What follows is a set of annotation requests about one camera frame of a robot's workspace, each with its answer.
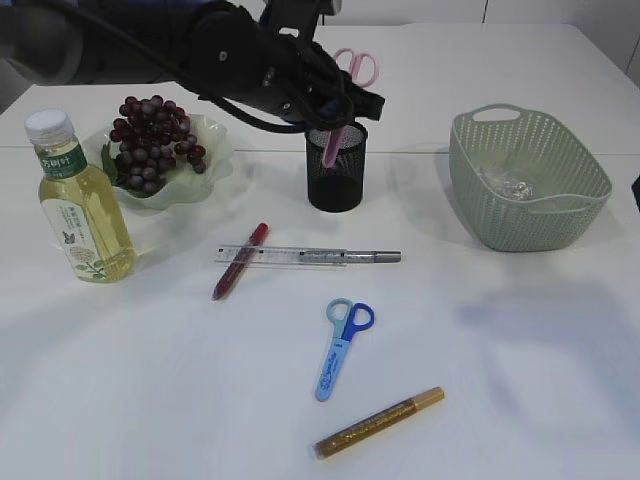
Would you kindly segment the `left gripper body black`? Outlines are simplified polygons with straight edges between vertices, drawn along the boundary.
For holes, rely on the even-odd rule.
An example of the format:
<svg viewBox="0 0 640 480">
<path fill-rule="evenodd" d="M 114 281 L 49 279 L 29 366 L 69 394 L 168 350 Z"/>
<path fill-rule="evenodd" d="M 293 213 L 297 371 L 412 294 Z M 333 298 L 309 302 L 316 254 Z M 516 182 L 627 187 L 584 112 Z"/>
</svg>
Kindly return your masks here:
<svg viewBox="0 0 640 480">
<path fill-rule="evenodd" d="M 378 121 L 385 98 L 355 83 L 353 76 L 314 41 L 253 26 L 261 85 L 249 105 L 280 118 L 273 124 L 254 116 L 260 130 L 334 130 L 358 118 Z"/>
</svg>

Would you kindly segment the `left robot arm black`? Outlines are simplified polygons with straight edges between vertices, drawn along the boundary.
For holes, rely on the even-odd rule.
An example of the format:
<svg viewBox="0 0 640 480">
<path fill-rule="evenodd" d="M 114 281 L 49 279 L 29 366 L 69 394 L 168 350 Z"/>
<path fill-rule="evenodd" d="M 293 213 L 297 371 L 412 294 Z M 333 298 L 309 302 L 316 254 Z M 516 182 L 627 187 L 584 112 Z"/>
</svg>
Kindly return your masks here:
<svg viewBox="0 0 640 480">
<path fill-rule="evenodd" d="M 1 56 L 38 85 L 173 81 L 277 134 L 378 120 L 384 99 L 315 41 L 337 1 L 5 1 Z"/>
</svg>

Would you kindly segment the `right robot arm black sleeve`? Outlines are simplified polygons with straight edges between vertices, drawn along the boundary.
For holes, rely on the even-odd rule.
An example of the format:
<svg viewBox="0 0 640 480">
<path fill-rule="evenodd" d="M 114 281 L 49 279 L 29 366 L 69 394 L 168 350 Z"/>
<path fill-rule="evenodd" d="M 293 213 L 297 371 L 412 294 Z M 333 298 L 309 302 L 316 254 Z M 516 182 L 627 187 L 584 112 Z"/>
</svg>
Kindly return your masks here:
<svg viewBox="0 0 640 480">
<path fill-rule="evenodd" d="M 637 208 L 640 210 L 640 176 L 632 183 L 631 191 Z"/>
</svg>

